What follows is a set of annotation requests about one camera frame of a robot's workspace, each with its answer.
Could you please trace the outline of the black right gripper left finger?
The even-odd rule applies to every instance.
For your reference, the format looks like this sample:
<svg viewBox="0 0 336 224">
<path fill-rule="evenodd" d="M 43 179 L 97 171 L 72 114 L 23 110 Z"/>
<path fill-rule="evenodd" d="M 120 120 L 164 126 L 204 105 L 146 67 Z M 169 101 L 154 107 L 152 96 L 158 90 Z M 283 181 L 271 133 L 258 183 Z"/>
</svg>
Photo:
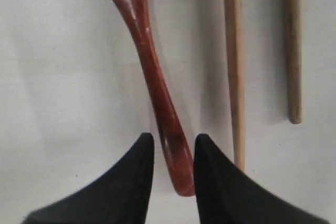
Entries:
<svg viewBox="0 0 336 224">
<path fill-rule="evenodd" d="M 98 179 L 32 211 L 24 223 L 145 223 L 154 171 L 154 139 L 142 133 Z"/>
</svg>

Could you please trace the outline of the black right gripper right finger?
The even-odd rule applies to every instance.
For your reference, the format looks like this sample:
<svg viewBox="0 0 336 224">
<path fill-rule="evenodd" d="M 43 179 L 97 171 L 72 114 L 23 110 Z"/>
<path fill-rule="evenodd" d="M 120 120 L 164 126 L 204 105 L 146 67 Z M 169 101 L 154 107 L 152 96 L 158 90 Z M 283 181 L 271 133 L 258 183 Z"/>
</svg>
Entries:
<svg viewBox="0 0 336 224">
<path fill-rule="evenodd" d="M 207 134 L 196 137 L 194 185 L 201 223 L 327 223 L 254 182 Z"/>
</svg>

